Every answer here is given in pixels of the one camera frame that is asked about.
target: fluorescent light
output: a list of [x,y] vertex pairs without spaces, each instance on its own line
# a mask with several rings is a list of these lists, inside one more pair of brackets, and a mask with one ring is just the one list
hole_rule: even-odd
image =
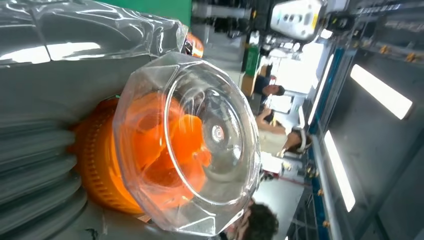
[[399,119],[403,119],[410,110],[412,106],[411,100],[395,91],[358,64],[353,66],[350,77]]
[[321,79],[321,85],[319,85],[318,93],[316,95],[315,101],[313,101],[312,110],[310,111],[309,119],[307,120],[308,125],[311,125],[312,120],[314,119],[315,112],[317,111],[318,102],[320,101],[321,94],[323,93],[324,85],[326,84],[327,75],[329,74],[330,67],[333,63],[333,57],[334,55],[330,56],[327,62],[327,66],[325,67],[324,75],[322,76],[322,79]]
[[327,131],[324,137],[325,146],[327,148],[328,155],[332,168],[334,169],[335,178],[337,179],[338,186],[340,187],[341,196],[344,200],[344,205],[348,212],[352,210],[355,205],[355,196],[352,192],[351,185],[349,184],[348,176],[346,175],[345,168],[343,167],[340,155],[337,152],[336,145],[334,144],[333,137],[330,131]]
[[303,129],[305,127],[305,114],[302,106],[299,107],[299,123],[299,127]]
[[332,31],[329,31],[327,29],[323,29],[320,36],[323,39],[329,39],[332,35],[333,35]]

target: orange part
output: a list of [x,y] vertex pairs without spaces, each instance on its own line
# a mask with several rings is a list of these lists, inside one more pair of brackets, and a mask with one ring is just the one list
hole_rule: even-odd
[[204,46],[202,41],[195,37],[191,32],[187,33],[187,41],[193,46],[192,55],[197,58],[202,58],[204,53]]
[[[123,161],[135,161],[140,190],[161,210],[187,203],[193,193],[177,173],[165,143],[163,118],[165,96],[150,93],[131,103],[120,127],[119,149]],[[70,150],[77,155],[77,170],[90,197],[104,207],[141,214],[139,204],[124,186],[119,167],[112,122],[117,100],[108,100],[73,130],[76,141]],[[172,99],[168,109],[169,133],[178,166],[191,187],[199,192],[206,181],[203,166],[211,153],[202,137],[202,122]]]
[[111,106],[97,108],[74,128],[76,139],[71,151],[76,154],[82,184],[94,201],[124,213],[141,214],[142,209],[122,181],[112,135],[116,104]]
[[[206,149],[202,135],[202,120],[197,116],[184,115],[179,120],[169,124],[171,132],[172,151],[179,165],[190,163],[194,160],[203,165],[209,165],[211,155],[204,154],[209,152]],[[174,168],[169,152],[166,150],[157,159],[161,168]]]

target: plastic wrap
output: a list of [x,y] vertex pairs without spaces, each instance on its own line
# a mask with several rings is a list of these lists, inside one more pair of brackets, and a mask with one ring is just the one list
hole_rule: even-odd
[[180,52],[177,20],[91,0],[0,1],[0,67]]
[[258,182],[258,130],[223,71],[171,52],[134,72],[113,118],[122,179],[161,228],[214,236]]

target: dark hair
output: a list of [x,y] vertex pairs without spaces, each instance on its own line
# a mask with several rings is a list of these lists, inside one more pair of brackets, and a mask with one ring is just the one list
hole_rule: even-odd
[[259,54],[265,57],[269,57],[272,50],[273,49],[266,50],[265,48],[261,47],[259,49]]
[[249,225],[243,240],[272,240],[278,232],[279,222],[270,208],[253,203],[250,207]]
[[274,119],[274,110],[271,109],[271,113],[268,116],[264,117],[263,120],[270,124],[273,121],[273,119]]
[[283,125],[278,120],[275,120],[275,126],[276,127],[282,127]]
[[284,89],[284,87],[283,86],[281,86],[281,85],[278,85],[278,91],[274,94],[275,96],[282,96],[282,95],[284,95],[284,92],[285,92],[286,90]]
[[[302,135],[298,130],[293,130],[293,133],[297,134],[300,139],[302,139]],[[306,136],[306,146],[310,145],[312,142],[312,138],[310,136]],[[287,152],[293,153],[293,154],[300,154],[301,152],[298,152],[298,149],[302,146],[302,142],[291,146],[289,149],[287,149]]]

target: clear plastic lid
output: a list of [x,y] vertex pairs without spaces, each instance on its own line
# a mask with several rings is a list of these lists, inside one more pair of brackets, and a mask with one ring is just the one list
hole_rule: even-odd
[[230,77],[171,52],[135,71],[113,119],[125,187],[161,228],[214,236],[257,185],[258,130]]

